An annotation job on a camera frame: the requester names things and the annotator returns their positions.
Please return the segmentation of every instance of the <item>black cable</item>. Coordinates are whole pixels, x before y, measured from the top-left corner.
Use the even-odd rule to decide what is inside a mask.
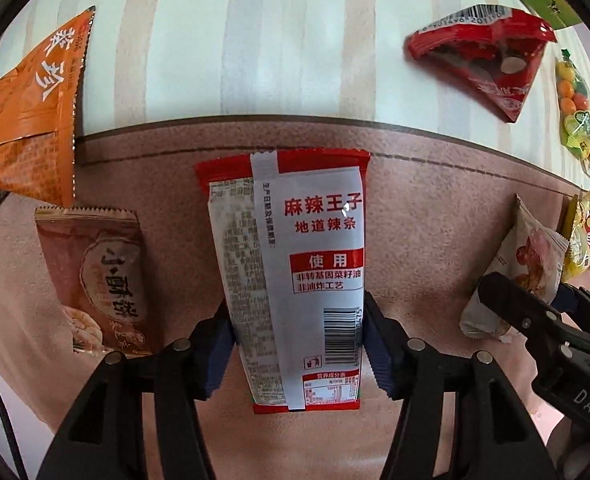
[[[4,433],[6,434],[6,440],[8,441],[8,447],[11,449],[12,461],[17,469],[17,474],[20,480],[28,480],[26,474],[26,468],[24,467],[24,460],[22,460],[22,454],[19,451],[17,439],[15,438],[14,431],[12,430],[11,419],[6,411],[6,405],[0,395],[0,418],[2,419],[2,426],[4,427]]]

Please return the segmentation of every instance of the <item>fruit candy package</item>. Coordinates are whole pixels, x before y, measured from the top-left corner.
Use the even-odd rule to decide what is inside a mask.
[[[564,257],[562,281],[590,270],[590,190],[573,197],[566,210],[562,235],[569,240]]]
[[[255,413],[360,405],[369,158],[280,150],[195,167]]]
[[[73,203],[75,105],[94,8],[54,30],[0,79],[0,190]]]
[[[556,41],[555,34],[541,18],[510,7],[476,5],[421,28],[407,47],[414,59],[433,59],[466,79],[514,123],[548,41]]]
[[[35,211],[48,273],[77,352],[159,349],[144,293],[139,222],[130,211],[41,207]]]
[[[555,65],[562,143],[582,162],[590,175],[590,95],[586,81],[571,61],[568,50]]]
[[[500,272],[550,304],[560,284],[568,240],[544,227],[517,197],[515,224],[484,274]],[[480,301],[477,289],[460,318],[460,329],[472,338],[492,336],[508,343],[517,330]]]

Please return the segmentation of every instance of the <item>striped fabric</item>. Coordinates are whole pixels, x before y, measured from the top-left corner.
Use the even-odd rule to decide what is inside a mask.
[[[406,59],[414,30],[464,7],[518,0],[31,0],[0,41],[0,77],[58,25],[97,6],[81,135],[221,114],[297,114],[399,124],[530,162],[583,188],[560,145],[549,46],[522,114],[506,124],[460,89]]]

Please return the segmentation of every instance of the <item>pink mat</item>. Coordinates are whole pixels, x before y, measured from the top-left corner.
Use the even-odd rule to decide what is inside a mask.
[[[534,412],[542,402],[530,389],[535,366],[523,342],[470,340],[458,321],[510,228],[515,193],[544,225],[556,227],[563,198],[577,190],[495,152],[401,128],[300,118],[188,121],[79,143],[78,202],[129,208],[139,216],[147,285],[165,341],[188,335],[223,296],[207,200],[193,165],[277,146],[373,152],[367,175],[368,290],[411,336],[457,355],[490,351]],[[10,196],[0,207],[0,373],[56,430],[98,358],[72,352],[32,219],[37,205]],[[579,281],[590,286],[590,274]],[[354,412],[253,415],[233,352],[221,389],[198,406],[218,478],[254,479],[267,471],[279,479],[378,478],[401,403],[377,389],[367,363],[361,398],[361,409]],[[146,434],[151,442],[150,425]],[[149,459],[152,478],[161,478],[153,446]]]

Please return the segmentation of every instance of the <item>barcode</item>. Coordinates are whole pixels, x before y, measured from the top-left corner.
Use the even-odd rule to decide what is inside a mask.
[[[451,27],[451,25],[489,25],[512,15],[513,11],[510,7],[486,4],[474,5],[427,25],[421,29],[421,32],[434,30],[435,28]]]
[[[361,308],[324,309],[325,364],[358,364],[360,327]]]

